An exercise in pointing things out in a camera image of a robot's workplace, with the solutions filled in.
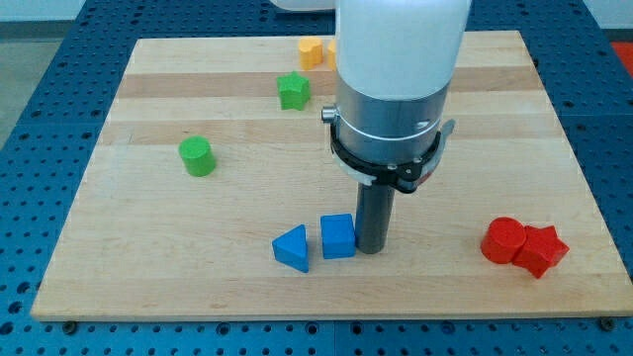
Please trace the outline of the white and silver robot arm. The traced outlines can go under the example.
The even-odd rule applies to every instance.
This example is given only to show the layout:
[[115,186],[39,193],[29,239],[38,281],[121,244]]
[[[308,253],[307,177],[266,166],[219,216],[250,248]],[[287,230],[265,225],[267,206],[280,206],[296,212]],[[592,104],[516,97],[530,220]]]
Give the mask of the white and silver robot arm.
[[334,10],[337,140],[383,165],[431,147],[471,0],[272,0],[297,12]]

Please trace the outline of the yellow block behind arm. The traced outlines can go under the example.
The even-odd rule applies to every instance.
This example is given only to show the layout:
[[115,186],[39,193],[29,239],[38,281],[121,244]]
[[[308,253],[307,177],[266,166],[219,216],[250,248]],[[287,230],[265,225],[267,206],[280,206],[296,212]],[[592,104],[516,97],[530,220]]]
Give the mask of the yellow block behind arm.
[[332,39],[326,48],[326,64],[332,71],[336,70],[336,40]]

